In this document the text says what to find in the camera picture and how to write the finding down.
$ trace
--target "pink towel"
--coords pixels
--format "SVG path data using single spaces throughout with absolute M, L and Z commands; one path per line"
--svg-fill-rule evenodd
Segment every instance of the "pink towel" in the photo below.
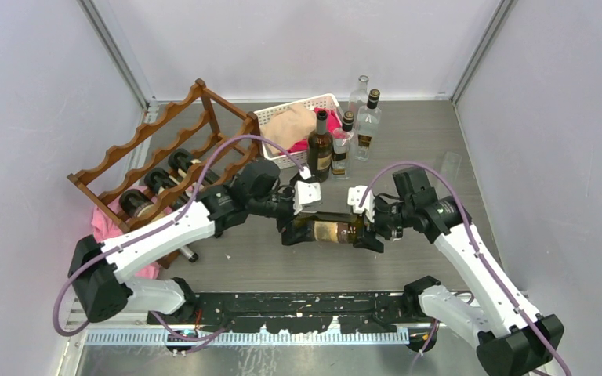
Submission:
M 136 186 L 138 190 L 144 191 L 146 187 L 144 186 Z M 113 212 L 118 212 L 118 200 L 112 201 L 111 204 L 108 205 L 109 208 Z M 165 209 L 165 213 L 169 214 L 172 210 L 169 208 Z M 112 237 L 118 237 L 123 234 L 121 229 L 118 228 L 116 223 L 109 219 L 107 215 L 98 207 L 93 208 L 93 218 L 91 219 L 91 227 L 93 228 L 93 237 L 96 238 L 96 241 L 99 243 L 105 239 L 110 239 Z M 152 262 L 148 266 L 145 266 L 144 269 L 135 273 L 136 277 L 156 279 L 158 277 L 158 273 L 160 272 L 160 265 L 157 262 Z
M 315 109 L 314 109 L 315 114 L 319 110 L 326 110 L 326 109 L 320 108 L 320 107 L 315 107 Z M 326 128 L 329 133 L 333 134 L 334 130 L 342 127 L 343 125 L 340 124 L 340 119 L 338 119 L 338 114 L 335 112 L 335 110 L 326 110 L 326 112 L 328 112 L 328 120 L 326 121 Z M 297 151 L 306 151 L 306 150 L 308 150 L 308 140 L 302 139 L 301 141 L 292 145 L 292 147 L 289 149 L 289 152 L 296 153 Z

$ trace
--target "bottle label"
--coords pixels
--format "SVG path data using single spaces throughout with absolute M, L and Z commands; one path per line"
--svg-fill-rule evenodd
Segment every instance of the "bottle label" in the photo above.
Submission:
M 359 135 L 359 146 L 370 147 L 371 140 L 372 140 L 371 136 Z
M 340 164 L 340 161 L 345 161 L 346 159 L 347 159 L 347 152 L 333 154 L 333 165 L 332 165 L 331 173 L 334 176 L 345 175 L 345 173 L 346 173 L 345 168 L 343 166 L 338 167 L 337 165 Z
M 320 156 L 317 158 L 317 171 L 325 171 L 331 166 L 331 154 L 326 154 L 325 156 Z
M 313 238 L 315 241 L 331 243 L 349 243 L 347 223 L 342 222 L 312 222 Z
M 347 159 L 347 152 L 345 153 L 334 153 L 333 154 L 333 161 L 334 162 L 340 162 L 340 161 L 344 161 Z

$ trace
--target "wine bottle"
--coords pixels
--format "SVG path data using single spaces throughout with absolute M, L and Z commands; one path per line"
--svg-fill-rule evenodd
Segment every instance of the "wine bottle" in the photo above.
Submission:
M 195 158 L 188 150 L 180 148 L 174 150 L 167 159 L 167 164 L 179 173 L 181 179 L 185 179 L 188 169 L 197 163 L 201 163 L 201 161 Z M 212 185 L 218 179 L 220 179 L 220 176 L 212 169 L 209 169 L 204 177 L 204 182 L 200 185 L 200 189 L 204 188 L 204 186 Z
M 373 89 L 368 96 L 368 103 L 359 109 L 357 116 L 357 153 L 355 157 L 360 161 L 367 161 L 370 158 L 370 146 L 372 138 L 377 133 L 379 120 L 382 118 L 382 111 L 377 108 L 379 102 L 379 90 Z
M 308 135 L 308 167 L 320 183 L 328 178 L 333 152 L 333 136 L 327 131 L 327 119 L 328 113 L 319 110 L 317 128 Z
M 354 115 L 359 112 L 361 106 L 368 102 L 368 81 L 368 76 L 359 76 L 358 87 L 350 94 L 350 101 L 347 104 L 347 110 L 352 111 Z
M 148 186 L 156 196 L 160 196 L 165 190 L 179 185 L 179 182 L 171 177 L 167 171 L 156 167 L 152 168 L 144 176 L 144 185 Z M 189 200 L 190 198 L 188 195 L 185 192 L 182 192 L 181 195 L 169 205 L 169 207 L 172 208 L 172 210 L 178 210 L 187 204 Z
M 134 188 L 126 190 L 118 198 L 118 204 L 130 218 L 144 216 L 155 208 L 153 201 L 149 200 L 149 197 Z M 165 213 L 161 211 L 160 214 L 156 215 L 151 221 L 155 222 L 164 217 Z M 199 260 L 199 255 L 188 248 L 187 245 L 181 246 L 179 251 L 190 262 Z
M 361 215 L 337 213 L 301 213 L 294 218 L 296 228 L 306 227 L 314 241 L 353 244 L 364 226 Z
M 352 128 L 354 126 L 354 112 L 347 111 L 343 116 L 342 128 L 333 131 L 333 157 L 331 161 L 331 176 L 333 179 L 348 179 L 350 177 L 350 160 L 352 158 L 351 146 Z

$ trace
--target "white wall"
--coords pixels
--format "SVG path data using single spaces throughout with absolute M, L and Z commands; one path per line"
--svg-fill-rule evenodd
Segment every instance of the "white wall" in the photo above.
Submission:
M 92 206 L 66 175 L 127 141 L 139 116 L 76 1 L 0 0 L 0 374 L 58 366 L 53 300 Z
M 384 99 L 448 98 L 499 4 L 103 2 L 159 100 L 184 98 L 196 78 L 228 99 L 347 97 L 359 74 Z
M 602 374 L 602 1 L 517 2 L 459 113 L 510 276 Z

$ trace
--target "metal frame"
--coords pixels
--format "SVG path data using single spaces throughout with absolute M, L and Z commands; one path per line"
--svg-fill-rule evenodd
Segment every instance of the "metal frame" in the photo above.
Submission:
M 107 1 L 98 1 L 97 4 L 94 0 L 77 0 L 77 2 L 96 30 L 98 38 L 105 46 L 137 103 L 144 110 L 151 105 L 157 106 L 153 91 Z
M 506 18 L 508 17 L 509 13 L 511 12 L 511 9 L 516 4 L 516 2 L 517 0 L 502 0 L 499 3 L 495 14 L 490 20 L 488 27 L 486 28 L 484 36 L 481 37 L 481 41 L 479 42 L 477 49 L 474 51 L 474 54 L 472 54 L 472 57 L 470 58 L 470 62 L 467 64 L 465 72 L 462 73 L 462 77 L 458 81 L 458 86 L 456 86 L 453 96 L 451 96 L 451 102 L 454 105 L 458 104 L 458 101 L 460 101 L 462 94 L 467 89 L 467 85 L 472 80 L 474 73 L 477 71 L 477 68 L 481 64 L 481 61 L 483 60 L 486 52 L 488 51 L 488 49 L 490 49 L 492 42 L 495 40 L 499 29 L 506 21 Z

